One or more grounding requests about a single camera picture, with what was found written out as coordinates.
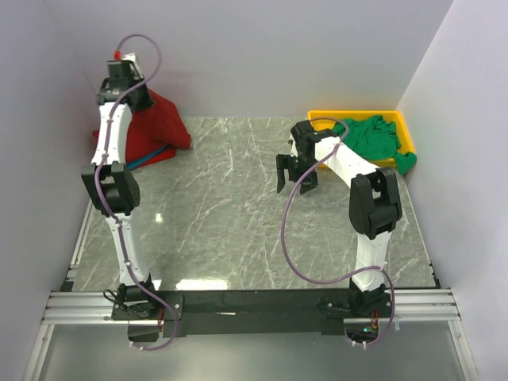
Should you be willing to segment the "dark red t-shirt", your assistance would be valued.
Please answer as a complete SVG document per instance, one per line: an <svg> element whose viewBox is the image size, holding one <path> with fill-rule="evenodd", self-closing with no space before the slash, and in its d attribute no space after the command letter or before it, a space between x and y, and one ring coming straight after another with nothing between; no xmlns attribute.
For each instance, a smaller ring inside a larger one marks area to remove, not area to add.
<svg viewBox="0 0 508 381"><path fill-rule="evenodd" d="M164 146L177 150L191 147L191 135L187 132L175 104L153 90L149 94L155 104L135 112L126 140L127 164Z"/></svg>

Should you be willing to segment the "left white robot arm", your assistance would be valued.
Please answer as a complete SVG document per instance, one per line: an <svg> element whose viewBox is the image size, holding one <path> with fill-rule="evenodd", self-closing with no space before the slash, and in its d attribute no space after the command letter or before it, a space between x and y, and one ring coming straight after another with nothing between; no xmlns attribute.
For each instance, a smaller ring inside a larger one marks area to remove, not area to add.
<svg viewBox="0 0 508 381"><path fill-rule="evenodd" d="M103 295L114 304L114 320L153 318L160 305L153 297L155 287L136 235L134 211L140 205L140 188L127 166L125 152L134 113L154 102L134 54L109 61L97 103L97 146L90 164L81 169L81 179L94 208L106 219L119 265L118 289L107 289Z"/></svg>

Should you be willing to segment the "folded red t-shirt bottom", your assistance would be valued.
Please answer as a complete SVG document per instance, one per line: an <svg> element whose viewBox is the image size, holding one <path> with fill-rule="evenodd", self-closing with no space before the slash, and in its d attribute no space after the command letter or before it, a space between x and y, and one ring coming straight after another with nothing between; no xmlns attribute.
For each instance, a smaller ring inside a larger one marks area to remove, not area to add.
<svg viewBox="0 0 508 381"><path fill-rule="evenodd" d="M160 149L155 150L147 154L146 156L141 157L138 160L134 160L133 162L127 164L127 168L129 170L134 170L139 167L151 165L154 163L158 163L160 161L168 160L176 155L176 150L172 147L165 146Z"/></svg>

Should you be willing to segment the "black base beam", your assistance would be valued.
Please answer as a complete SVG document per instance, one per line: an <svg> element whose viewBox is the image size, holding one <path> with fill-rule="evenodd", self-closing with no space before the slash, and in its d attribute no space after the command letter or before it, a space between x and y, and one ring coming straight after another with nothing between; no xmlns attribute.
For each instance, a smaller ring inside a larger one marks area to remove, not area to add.
<svg viewBox="0 0 508 381"><path fill-rule="evenodd" d="M154 330L140 329L141 324L149 321L162 329L164 337L254 333L342 335L345 320L387 318L393 305L391 295L383 287L365 293L350 287L157 294L169 304L168 308L134 289L112 301L112 319L134 323L129 336L135 341L154 339Z"/></svg>

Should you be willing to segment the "folded red t-shirt top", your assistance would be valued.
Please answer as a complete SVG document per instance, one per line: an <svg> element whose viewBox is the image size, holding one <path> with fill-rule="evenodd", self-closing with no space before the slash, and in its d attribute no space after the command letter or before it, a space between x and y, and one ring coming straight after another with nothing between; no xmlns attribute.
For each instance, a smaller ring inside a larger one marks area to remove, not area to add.
<svg viewBox="0 0 508 381"><path fill-rule="evenodd" d="M96 129L92 132L92 136L94 138L94 144L97 144L98 143L98 137L99 137L99 130Z"/></svg>

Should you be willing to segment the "folded blue t-shirt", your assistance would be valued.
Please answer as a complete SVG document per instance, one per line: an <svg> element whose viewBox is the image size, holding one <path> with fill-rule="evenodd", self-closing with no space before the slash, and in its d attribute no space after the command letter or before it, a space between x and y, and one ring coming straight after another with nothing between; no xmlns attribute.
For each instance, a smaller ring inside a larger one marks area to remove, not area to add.
<svg viewBox="0 0 508 381"><path fill-rule="evenodd" d="M129 170L134 170L139 167L143 167L149 164L154 164L160 160L160 156L167 150L167 146L159 148L154 152L147 154L146 156L141 157L138 160L134 160L133 162L127 164L127 168Z"/></svg>

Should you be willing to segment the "folded red t-shirt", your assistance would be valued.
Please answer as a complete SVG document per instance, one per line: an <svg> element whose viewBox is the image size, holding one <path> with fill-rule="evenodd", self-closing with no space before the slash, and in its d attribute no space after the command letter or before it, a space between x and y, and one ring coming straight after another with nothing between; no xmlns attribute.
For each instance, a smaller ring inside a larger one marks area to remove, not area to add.
<svg viewBox="0 0 508 381"><path fill-rule="evenodd" d="M141 157L138 160L134 160L133 162L127 164L127 168L129 170L134 170L139 167L151 165L154 163L158 163L160 161L168 160L176 155L176 150L172 147L165 146L160 149L155 150L147 154L146 156Z"/></svg>
<svg viewBox="0 0 508 381"><path fill-rule="evenodd" d="M94 144L97 144L98 143L98 137L99 137L99 130L96 129L92 132L92 136L94 138Z"/></svg>

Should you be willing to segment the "aluminium rail frame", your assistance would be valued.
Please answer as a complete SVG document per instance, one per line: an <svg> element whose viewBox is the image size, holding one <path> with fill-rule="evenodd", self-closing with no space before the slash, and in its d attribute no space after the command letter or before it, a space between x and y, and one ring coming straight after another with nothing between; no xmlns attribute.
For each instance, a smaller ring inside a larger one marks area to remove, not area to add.
<svg viewBox="0 0 508 381"><path fill-rule="evenodd" d="M310 295L279 243L288 190L272 169L226 164L136 173L140 235L154 275L168 289ZM102 290L117 283L112 240L88 210L71 261L68 292L44 310L27 380L476 380L453 293L430 286L431 266L411 208L388 254L397 285L394 325L368 349L343 335L196 335L157 352L129 346Z"/></svg>

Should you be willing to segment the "yellow plastic bin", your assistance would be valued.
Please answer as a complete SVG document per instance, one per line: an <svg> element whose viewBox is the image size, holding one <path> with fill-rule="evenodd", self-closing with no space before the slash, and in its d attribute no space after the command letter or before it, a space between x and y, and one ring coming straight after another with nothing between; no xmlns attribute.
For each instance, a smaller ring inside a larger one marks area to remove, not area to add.
<svg viewBox="0 0 508 381"><path fill-rule="evenodd" d="M307 118L312 121L312 126L316 130L322 130L332 129L337 120L343 121L345 118L351 118L363 121L375 115L381 115L386 122L393 121L396 124L396 132L402 143L402 147L399 149L401 153L411 151L416 154L406 123L402 115L396 110L311 110L307 113ZM393 159L370 162L379 167L396 168Z"/></svg>

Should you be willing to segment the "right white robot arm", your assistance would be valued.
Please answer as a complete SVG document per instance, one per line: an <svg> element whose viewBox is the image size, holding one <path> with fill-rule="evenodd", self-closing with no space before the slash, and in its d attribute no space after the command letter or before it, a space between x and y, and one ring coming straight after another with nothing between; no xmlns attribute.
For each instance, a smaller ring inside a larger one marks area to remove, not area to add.
<svg viewBox="0 0 508 381"><path fill-rule="evenodd" d="M324 164L349 188L348 217L357 234L356 265L345 277L349 281L348 309L369 314L392 305L385 285L387 246L402 218L397 175L356 154L344 140L349 127L339 121L343 133L316 130L304 120L291 128L291 153L276 157L277 190L294 183L291 196L305 194L318 186L316 169Z"/></svg>

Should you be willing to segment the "green t-shirt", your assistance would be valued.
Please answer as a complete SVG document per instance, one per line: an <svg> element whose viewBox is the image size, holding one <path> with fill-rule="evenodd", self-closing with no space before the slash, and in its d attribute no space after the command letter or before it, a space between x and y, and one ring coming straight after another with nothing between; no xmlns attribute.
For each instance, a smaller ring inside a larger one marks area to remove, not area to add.
<svg viewBox="0 0 508 381"><path fill-rule="evenodd" d="M332 131L363 159L369 161L393 159L401 175L405 175L417 163L415 153L399 151L402 143L393 121L386 122L383 116L375 115L363 121L345 118L343 122L349 127L346 137L343 137L345 127L338 122L335 123Z"/></svg>

